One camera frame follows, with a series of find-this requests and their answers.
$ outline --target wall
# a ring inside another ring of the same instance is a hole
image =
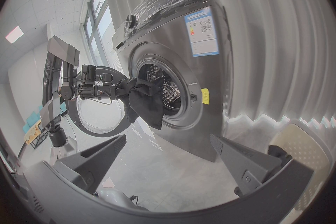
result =
[[[0,127],[8,145],[18,156],[24,143],[25,134],[22,127],[25,123],[15,104],[9,84],[0,84],[0,102]]]
[[[59,38],[80,51],[80,67],[82,64],[89,64],[79,31],[65,33]],[[46,57],[47,42],[26,53],[8,70],[14,100],[24,121],[33,111],[38,112],[38,107],[42,105],[42,81]]]

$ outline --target washing machine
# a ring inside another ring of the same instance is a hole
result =
[[[161,130],[181,149],[214,162],[210,134],[222,136],[233,87],[232,48],[218,0],[144,0],[113,36],[124,73],[164,79]]]

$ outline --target black cloth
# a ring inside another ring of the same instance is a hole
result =
[[[125,114],[131,123],[141,117],[149,126],[161,130],[163,118],[162,86],[163,80],[160,79],[156,83],[152,83],[131,78],[122,79],[117,83],[117,89],[125,90],[125,95],[122,95],[120,100],[124,103]]]

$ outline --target teal cushion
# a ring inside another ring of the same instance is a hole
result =
[[[27,123],[29,127],[33,126],[37,121],[40,120],[40,116],[37,115],[34,111],[31,113],[29,118],[27,118]]]
[[[67,110],[65,102],[61,103],[61,113],[64,113]]]
[[[30,129],[28,123],[26,123],[26,125],[24,125],[22,129],[23,129],[24,133],[26,134]]]

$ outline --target washing machine door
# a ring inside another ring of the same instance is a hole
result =
[[[96,74],[109,73],[113,75],[113,84],[127,77],[119,71],[106,66],[97,66]],[[81,72],[77,74],[77,79],[81,79]],[[128,121],[124,104],[120,100],[109,101],[105,105],[93,100],[82,100],[76,98],[74,101],[66,100],[66,109],[72,122],[84,133],[95,137],[111,137],[117,135],[128,128],[131,123]]]

